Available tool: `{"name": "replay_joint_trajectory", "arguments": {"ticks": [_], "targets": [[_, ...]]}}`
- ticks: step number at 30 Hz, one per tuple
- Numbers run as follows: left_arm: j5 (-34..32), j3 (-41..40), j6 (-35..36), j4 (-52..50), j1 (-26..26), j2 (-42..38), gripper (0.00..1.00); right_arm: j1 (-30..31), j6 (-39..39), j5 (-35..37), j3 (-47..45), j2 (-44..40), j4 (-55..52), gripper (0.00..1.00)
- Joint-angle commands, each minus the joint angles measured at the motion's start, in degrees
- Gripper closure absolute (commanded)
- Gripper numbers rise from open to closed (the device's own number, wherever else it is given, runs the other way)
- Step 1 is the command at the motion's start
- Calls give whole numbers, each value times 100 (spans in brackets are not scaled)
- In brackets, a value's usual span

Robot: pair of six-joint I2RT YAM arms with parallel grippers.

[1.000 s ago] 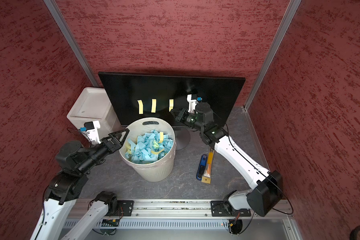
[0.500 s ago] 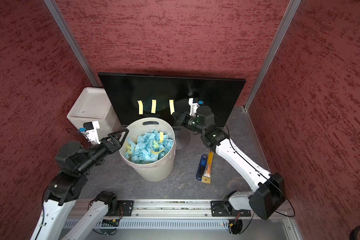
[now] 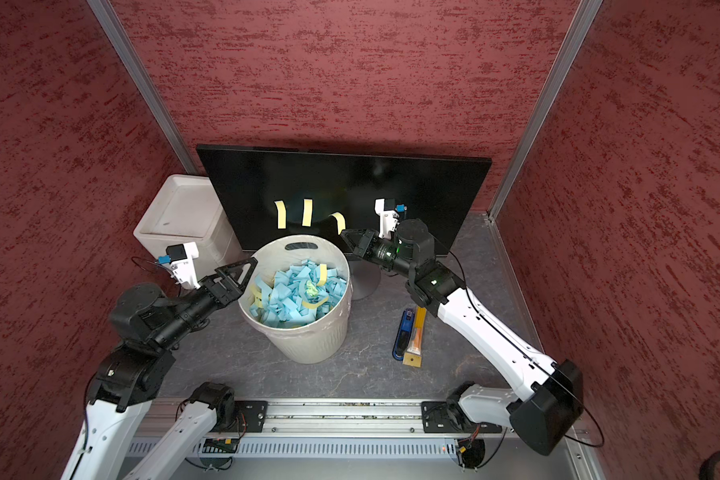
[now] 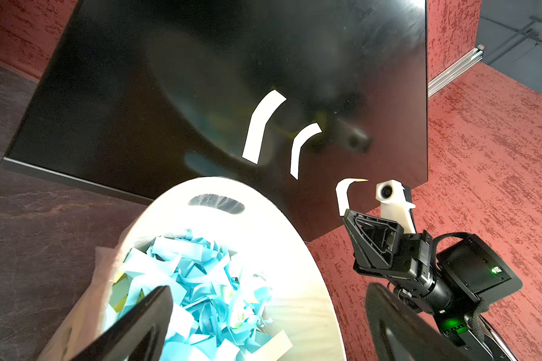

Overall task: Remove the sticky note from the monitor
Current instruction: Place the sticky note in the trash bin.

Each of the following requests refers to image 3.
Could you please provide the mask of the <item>yellow sticky note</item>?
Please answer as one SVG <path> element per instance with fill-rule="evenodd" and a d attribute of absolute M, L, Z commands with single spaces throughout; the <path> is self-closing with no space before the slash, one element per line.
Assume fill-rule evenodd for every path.
<path fill-rule="evenodd" d="M 330 304 L 330 300 L 331 300 L 331 297 L 330 297 L 330 296 L 325 297 L 325 298 L 322 298 L 322 299 L 318 299 L 318 300 L 316 300 L 316 301 L 303 300 L 303 301 L 302 301 L 302 307 L 305 308 L 305 309 L 307 309 L 307 310 L 315 310 L 315 311 L 317 311 L 318 309 L 320 309 L 321 307 L 323 307 L 324 305 L 326 305 L 328 309 L 331 309 L 332 306 L 331 306 L 331 304 Z"/>
<path fill-rule="evenodd" d="M 319 265 L 319 278 L 318 278 L 318 286 L 323 286 L 328 278 L 328 267 L 326 264 L 320 264 Z"/>
<path fill-rule="evenodd" d="M 262 307 L 263 307 L 263 303 L 262 303 L 262 291 L 261 291 L 258 287 L 252 286 L 252 287 L 251 287 L 251 292 L 252 292 L 252 295 L 253 295 L 253 304 L 254 304 L 257 308 L 262 308 Z"/>
<path fill-rule="evenodd" d="M 340 235 L 346 229 L 346 219 L 340 212 L 331 213 L 330 216 L 336 222 L 337 234 Z"/>
<path fill-rule="evenodd" d="M 302 210 L 302 226 L 303 227 L 310 227 L 312 225 L 312 216 L 313 216 L 313 200 L 305 198 L 303 200 L 303 210 Z"/>
<path fill-rule="evenodd" d="M 276 200 L 275 207 L 276 207 L 276 212 L 277 212 L 277 229 L 285 230 L 287 227 L 286 205 L 282 200 Z"/>

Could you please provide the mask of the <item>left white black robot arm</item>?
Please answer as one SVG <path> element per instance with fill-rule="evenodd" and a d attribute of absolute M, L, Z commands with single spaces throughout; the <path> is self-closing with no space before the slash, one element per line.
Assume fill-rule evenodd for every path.
<path fill-rule="evenodd" d="M 173 351 L 188 334 L 205 328 L 218 310 L 245 293 L 257 261 L 219 267 L 184 297 L 170 298 L 153 283 L 126 290 L 110 313 L 120 342 L 100 363 L 85 394 L 84 420 L 65 479 L 114 479 L 139 425 L 175 363 Z M 168 479 L 207 434 L 244 436 L 263 424 L 262 410 L 236 401 L 232 388 L 205 382 L 184 404 L 174 425 L 128 474 Z"/>

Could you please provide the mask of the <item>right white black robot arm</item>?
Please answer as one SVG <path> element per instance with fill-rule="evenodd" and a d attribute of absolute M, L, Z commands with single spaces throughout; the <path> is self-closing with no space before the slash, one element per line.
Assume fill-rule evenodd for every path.
<path fill-rule="evenodd" d="M 436 239 L 421 220 L 400 222 L 391 238 L 371 229 L 346 229 L 341 237 L 355 256 L 402 276 L 414 302 L 468 340 L 508 383 L 504 393 L 467 387 L 457 413 L 509 427 L 533 451 L 550 455 L 584 412 L 579 367 L 553 360 L 491 313 L 464 277 L 438 260 Z"/>

